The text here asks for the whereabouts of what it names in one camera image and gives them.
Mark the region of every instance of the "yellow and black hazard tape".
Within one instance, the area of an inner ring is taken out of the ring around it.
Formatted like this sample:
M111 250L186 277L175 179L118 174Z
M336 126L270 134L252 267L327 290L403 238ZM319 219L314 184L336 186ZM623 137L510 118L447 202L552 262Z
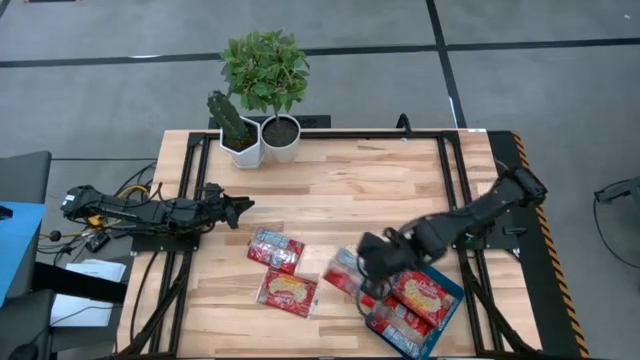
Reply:
M516 147L518 148L522 166L529 169L529 162L527 161L527 154L525 153L524 147L522 146L522 139L520 138L520 135L518 135L518 133L515 131L513 132L513 139L516 142ZM560 265L560 260L558 259L558 252L556 251L556 247L553 244L553 240L551 239L551 231L549 230L549 224L547 224L547 218L544 215L542 206L538 206L536 208L536 213L538 215L538 222L540 223L542 235L544 236L544 242L547 245L547 250L549 251L549 257L551 257L551 264L553 265L556 273L558 286L560 287L562 298L567 308L567 314L569 315L569 319L571 321L571 327L573 328L576 336L576 342L578 343L578 347L580 349L580 355L583 358L588 358L589 350L587 350L587 343L584 340L582 328L580 327L580 322L578 322L578 317L576 316L575 306L573 305L573 301L571 301L571 296L569 295L567 280L565 280L564 278L562 266Z

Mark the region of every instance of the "wooden tabletop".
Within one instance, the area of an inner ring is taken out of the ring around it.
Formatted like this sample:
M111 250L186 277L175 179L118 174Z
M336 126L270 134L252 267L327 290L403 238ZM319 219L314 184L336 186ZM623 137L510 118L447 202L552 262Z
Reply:
M188 136L185 130L165 132L154 177L154 185L163 183L165 198L177 195ZM472 195L477 197L497 176L488 137L483 132L460 131L460 139ZM462 204L452 148L448 154ZM242 215L240 229L223 224L203 235L193 257L178 356L398 356L365 327L353 301L321 277L336 251L345 246L354 251L363 232L380 233L384 227L397 227L419 215L448 210L438 156L432 139L303 139L293 164L266 163L259 170L239 170L227 153L212 146L205 182L219 183L229 195L248 195L256 204ZM189 195L194 192L196 171L193 166ZM283 232L306 244L296 274L319 280L318 303L308 319L255 302L266 267L248 260L246 252L257 227ZM485 254L496 305L526 342L540 348L520 264L502 250ZM142 290L135 333L155 309L164 257L158 255ZM140 254L133 265L118 328L121 349L129 343L133 304L150 258L151 254ZM435 267L462 284L453 251ZM480 305L479 311L485 347L491 348ZM170 309L161 349L168 347L172 318ZM462 304L432 355L473 353Z

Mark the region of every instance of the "white paper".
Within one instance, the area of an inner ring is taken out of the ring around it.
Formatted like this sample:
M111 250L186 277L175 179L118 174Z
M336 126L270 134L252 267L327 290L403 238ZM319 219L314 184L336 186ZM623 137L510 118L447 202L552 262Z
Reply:
M119 263L89 259L81 264L67 264L69 271L120 282L126 266ZM56 295L51 309L49 324L56 327L100 327L109 324L111 309L87 309L68 319L60 320L88 307L111 308L112 303L95 301L76 296Z

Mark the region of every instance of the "white pot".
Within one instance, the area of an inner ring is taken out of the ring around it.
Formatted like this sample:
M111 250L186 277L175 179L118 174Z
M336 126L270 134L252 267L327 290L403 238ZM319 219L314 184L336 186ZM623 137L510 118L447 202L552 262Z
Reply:
M224 139L224 130L220 128L220 147L224 151L231 154L233 162L236 163L237 167L241 169L256 169L258 166L260 166L260 163L262 162L265 154L264 146L262 146L262 129L260 128L260 124L258 124L257 122L249 120L244 116L241 116L240 118L242 118L242 121L244 121L246 124L249 124L256 128L258 135L256 143L240 152L229 149L222 143L222 139Z
M296 159L296 156L298 155L298 144L300 143L300 123L298 123L298 120L296 120L291 115L283 114L283 115L278 115L278 117L287 118L293 121L298 127L298 136L296 136L296 139L291 144L283 147L271 146L264 140L263 140L263 143L264 143L264 146L267 148L267 151L271 155L271 158L274 161L277 161L279 163L292 162L293 160ZM275 115L265 120L265 122L262 124L262 128L264 129L264 127L271 121L276 121Z

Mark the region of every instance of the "floor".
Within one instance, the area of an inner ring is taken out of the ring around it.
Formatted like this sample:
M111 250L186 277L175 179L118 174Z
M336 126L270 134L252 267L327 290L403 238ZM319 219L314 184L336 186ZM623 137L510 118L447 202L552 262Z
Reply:
M307 100L294 114L390 127L404 112L414 127L519 131L550 191L545 211L591 355L637 356L640 272L606 251L591 210L593 191L640 173L637 1L435 0L433 24L424 0L1 4L0 156L53 153L44 231L78 230L58 210L70 187L115 191L157 156L165 129L207 126L205 98L224 87L221 65L191 54L284 28L304 49L327 49L309 58ZM607 241L639 264L636 211L621 199L599 216ZM118 240L98 257L128 252Z

